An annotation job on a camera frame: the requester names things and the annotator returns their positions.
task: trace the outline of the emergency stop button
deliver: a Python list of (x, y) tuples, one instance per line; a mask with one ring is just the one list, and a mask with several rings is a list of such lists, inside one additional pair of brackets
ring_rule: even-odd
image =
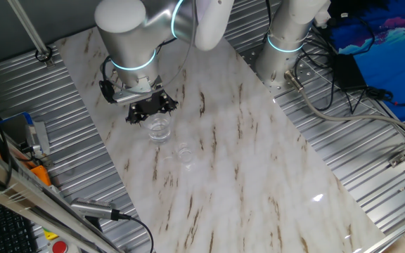
[(58, 241), (53, 245), (53, 253), (66, 253), (68, 251), (68, 246), (63, 241)]

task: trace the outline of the clear plastic cup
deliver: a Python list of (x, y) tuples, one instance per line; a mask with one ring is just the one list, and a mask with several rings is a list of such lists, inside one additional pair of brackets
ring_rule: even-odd
[(171, 117), (165, 113), (149, 116), (143, 123), (148, 130), (149, 137), (156, 144), (163, 144), (169, 140)]

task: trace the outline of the white marble surface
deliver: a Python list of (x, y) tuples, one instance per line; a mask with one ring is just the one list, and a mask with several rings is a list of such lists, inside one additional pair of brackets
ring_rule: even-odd
[[(160, 147), (102, 97), (97, 29), (56, 45), (157, 252), (358, 253), (384, 237), (226, 41), (192, 50), (166, 89), (180, 106)], [(165, 82), (186, 47), (162, 48)]]

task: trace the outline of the blue cloth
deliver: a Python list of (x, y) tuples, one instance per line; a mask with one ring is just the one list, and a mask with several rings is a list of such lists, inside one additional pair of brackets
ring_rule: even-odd
[[(369, 23), (376, 42), (367, 53), (355, 56), (369, 86), (391, 91), (393, 101), (405, 103), (405, 1), (391, 1), (389, 11), (375, 10), (361, 18)], [(346, 20), (332, 30), (339, 53), (356, 53), (368, 48), (371, 36), (357, 20)], [(405, 107), (387, 103), (405, 121)]]

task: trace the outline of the gray cable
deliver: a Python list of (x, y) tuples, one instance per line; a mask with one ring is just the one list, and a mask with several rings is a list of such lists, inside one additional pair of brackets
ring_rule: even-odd
[(378, 120), (383, 120), (386, 122), (390, 122), (393, 124), (397, 124), (398, 126), (402, 127), (405, 129), (405, 123), (400, 122), (398, 120), (389, 118), (389, 117), (385, 117), (385, 116), (380, 116), (380, 115), (357, 115), (357, 116), (351, 116), (351, 117), (332, 117), (332, 116), (328, 116), (325, 115), (323, 113), (321, 113), (320, 111), (318, 111), (310, 102), (309, 98), (307, 98), (307, 94), (306, 91), (304, 91), (304, 89), (300, 90), (301, 96), (302, 98), (306, 101), (307, 106), (310, 108), (310, 110), (312, 110), (312, 112), (314, 112), (317, 116), (322, 117), (324, 119), (330, 120), (330, 121), (349, 121), (349, 120), (359, 120), (359, 119), (378, 119)]
[(163, 89), (165, 89), (165, 87), (169, 84), (171, 84), (176, 77), (179, 75), (179, 73), (181, 73), (182, 69), (184, 68), (184, 65), (186, 64), (187, 58), (188, 58), (188, 54), (190, 53), (191, 47), (193, 46), (193, 43), (195, 43), (195, 34), (196, 34), (196, 0), (192, 0), (191, 2), (191, 10), (192, 10), (192, 20), (193, 20), (193, 31), (192, 31), (192, 35), (191, 35), (191, 40), (190, 40), (190, 45), (188, 46), (187, 49), (187, 54), (186, 57), (184, 59), (184, 61), (182, 62), (182, 66), (179, 68), (179, 70), (177, 71), (177, 73), (173, 76), (173, 78), (167, 82), (166, 84), (163, 84), (162, 87), (152, 90), (152, 91), (147, 91), (147, 92), (137, 92), (137, 91), (131, 91), (130, 89), (126, 89), (124, 88), (122, 85), (116, 84), (115, 82), (112, 82), (111, 80), (109, 80), (115, 87), (127, 91), (129, 93), (132, 94), (136, 94), (136, 95), (148, 95), (148, 94), (152, 94), (152, 93), (156, 93), (158, 91), (161, 91)]

